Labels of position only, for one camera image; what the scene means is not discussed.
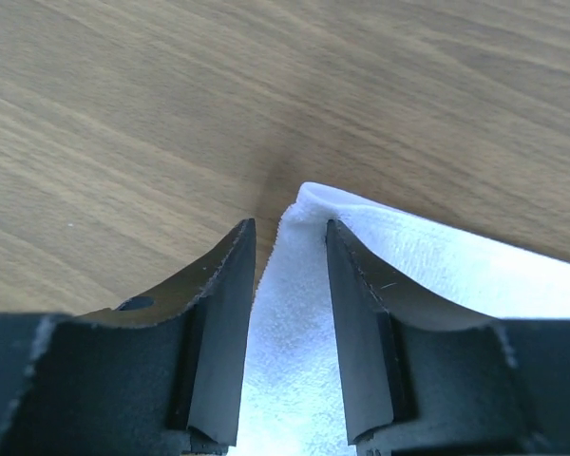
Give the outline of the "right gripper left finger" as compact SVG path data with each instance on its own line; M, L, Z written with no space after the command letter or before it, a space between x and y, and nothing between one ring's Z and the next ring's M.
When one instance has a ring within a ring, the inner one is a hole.
M119 307L0 313L0 455L223 455L256 269L247 218Z

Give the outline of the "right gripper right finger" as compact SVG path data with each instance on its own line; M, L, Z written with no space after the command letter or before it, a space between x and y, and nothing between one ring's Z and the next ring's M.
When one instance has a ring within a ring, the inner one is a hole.
M570 455L570 319L497 318L326 233L349 443L360 455Z

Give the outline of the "white towel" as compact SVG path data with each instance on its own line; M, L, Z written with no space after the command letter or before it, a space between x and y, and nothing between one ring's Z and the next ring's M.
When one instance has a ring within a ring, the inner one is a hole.
M281 218L256 291L237 455L360 455L346 432L326 247L332 220L467 309L570 319L570 263L306 182Z

